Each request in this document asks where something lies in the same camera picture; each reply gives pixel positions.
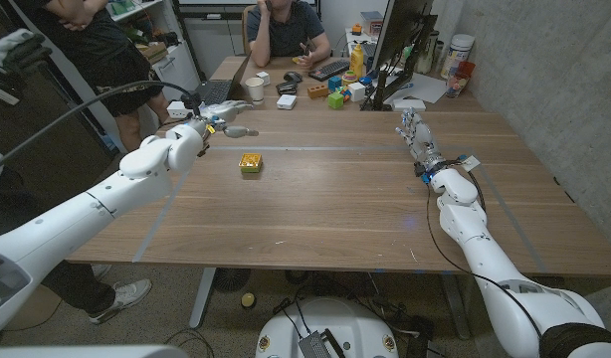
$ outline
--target blue block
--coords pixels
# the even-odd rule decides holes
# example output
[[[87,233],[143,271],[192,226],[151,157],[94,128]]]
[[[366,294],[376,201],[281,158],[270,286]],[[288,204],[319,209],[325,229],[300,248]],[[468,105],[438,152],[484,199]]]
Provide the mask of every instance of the blue block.
[[[329,90],[332,91],[341,87],[341,78],[339,76],[334,76],[333,78],[330,78],[329,80],[327,80],[327,87],[329,88]]]

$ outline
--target wooden table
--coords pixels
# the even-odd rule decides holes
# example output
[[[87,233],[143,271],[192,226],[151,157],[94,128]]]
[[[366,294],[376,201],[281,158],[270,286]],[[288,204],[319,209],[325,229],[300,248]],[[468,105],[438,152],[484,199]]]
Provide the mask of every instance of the wooden table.
[[[227,57],[222,63],[222,65],[217,69],[217,71],[215,71],[215,74],[213,74],[211,80],[230,80],[233,77],[233,74],[237,72],[237,69],[239,69],[245,59],[245,57]],[[337,60],[339,60],[339,58],[330,58],[321,62],[320,64],[325,65]],[[271,83],[264,88],[264,104],[258,105],[257,109],[277,109],[277,100],[280,96],[277,94],[276,85],[284,83],[286,81],[284,80],[284,74],[287,71],[295,71],[301,74],[304,78],[304,81],[302,83],[299,83],[299,87],[297,88],[297,105],[293,110],[329,109],[327,105],[327,99],[325,97],[310,99],[310,97],[307,96],[307,88],[320,85],[321,82],[310,78],[307,75],[307,71],[296,65],[292,61],[292,59],[275,58],[272,59],[271,62],[262,69],[257,67],[257,65],[255,65],[255,62],[253,62],[253,60],[251,59],[248,62],[246,71],[244,72],[244,76],[241,81],[242,87],[245,87],[244,82],[247,79],[254,77],[255,74],[261,71],[264,71],[270,75]],[[246,96],[243,90],[238,92],[237,95],[245,99],[250,99],[248,96]],[[425,105],[427,106],[428,111],[484,111],[483,108],[478,104],[478,101],[474,98],[474,96],[466,89],[457,98],[444,97],[436,103],[426,102]],[[343,105],[342,108],[338,109],[338,111],[356,111],[358,110],[359,106],[359,102],[348,101]]]
[[[214,78],[226,77],[227,67],[236,71],[235,60],[227,59]],[[281,60],[265,68],[273,82],[287,69]],[[251,62],[244,79],[258,71]],[[236,121],[259,130],[258,137],[211,138],[140,263],[455,270],[430,238],[427,187],[414,177],[413,158],[394,132],[400,113],[361,112],[356,103],[334,110],[310,100],[305,90],[301,85],[296,109],[286,111],[269,105],[277,95],[274,86],[266,88],[269,108],[244,112]],[[428,108],[422,115],[446,158],[475,154],[483,163],[474,173],[489,229],[517,268],[535,275],[611,276],[611,245],[503,118],[457,107],[480,110],[474,98],[463,96],[441,98],[434,109],[445,111]],[[240,172],[245,152],[263,155],[261,173]],[[440,229],[436,197],[431,194],[429,205],[436,240],[465,266],[460,248]],[[165,200],[119,218],[69,259],[131,262]],[[191,325],[199,323],[210,272],[204,270]]]

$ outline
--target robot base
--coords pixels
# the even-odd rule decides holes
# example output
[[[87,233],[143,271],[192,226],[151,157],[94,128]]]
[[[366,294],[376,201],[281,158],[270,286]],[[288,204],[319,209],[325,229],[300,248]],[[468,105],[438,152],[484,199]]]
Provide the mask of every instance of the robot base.
[[[329,329],[345,357],[398,357],[394,335],[387,324],[358,303],[336,297],[315,297],[300,301],[299,305],[310,331],[321,333]],[[286,314],[295,322],[301,336],[307,337],[297,306],[287,307]],[[304,357],[299,341],[293,324],[283,312],[279,312],[262,329],[255,356]],[[260,343],[267,343],[266,349]],[[329,341],[325,341],[325,347],[330,356],[337,356]]]

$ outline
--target white box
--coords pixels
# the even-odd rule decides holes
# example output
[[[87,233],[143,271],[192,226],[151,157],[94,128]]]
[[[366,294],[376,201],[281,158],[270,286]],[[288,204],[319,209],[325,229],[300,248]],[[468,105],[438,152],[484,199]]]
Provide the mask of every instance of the white box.
[[[258,78],[260,78],[260,79],[262,79],[262,80],[264,80],[264,86],[267,86],[267,85],[269,85],[269,84],[270,84],[270,75],[268,75],[267,73],[265,73],[265,72],[259,72],[259,73],[257,74],[257,77],[258,77]]]
[[[184,106],[184,102],[180,100],[174,100],[168,105],[168,115],[173,119],[184,119],[189,113],[193,112],[193,109],[188,109]]]
[[[425,102],[420,99],[394,99],[393,111],[402,112],[405,109],[414,108],[414,111],[425,111]]]
[[[277,101],[277,108],[279,109],[293,109],[297,103],[297,96],[292,94],[282,94]]]
[[[365,99],[365,86],[360,83],[347,85],[352,101],[360,101]]]

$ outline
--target table leg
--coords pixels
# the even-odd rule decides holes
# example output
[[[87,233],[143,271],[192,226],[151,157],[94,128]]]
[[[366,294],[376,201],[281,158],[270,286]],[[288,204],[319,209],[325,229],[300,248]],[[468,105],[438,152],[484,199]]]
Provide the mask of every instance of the table leg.
[[[210,297],[210,289],[213,286],[213,278],[215,277],[216,268],[204,268],[202,279],[199,281],[199,289],[197,289],[197,297],[195,297],[195,305],[193,312],[190,314],[191,328],[199,327],[204,317],[206,305],[208,305],[208,297]]]
[[[452,318],[454,319],[454,325],[456,326],[456,333],[461,339],[470,339],[472,333],[469,330],[467,324],[467,316],[465,315],[465,307],[463,306],[463,299],[461,293],[458,290],[458,281],[452,274],[441,274],[441,282],[443,283],[443,289],[445,290],[445,296],[449,303],[449,309],[452,311]]]

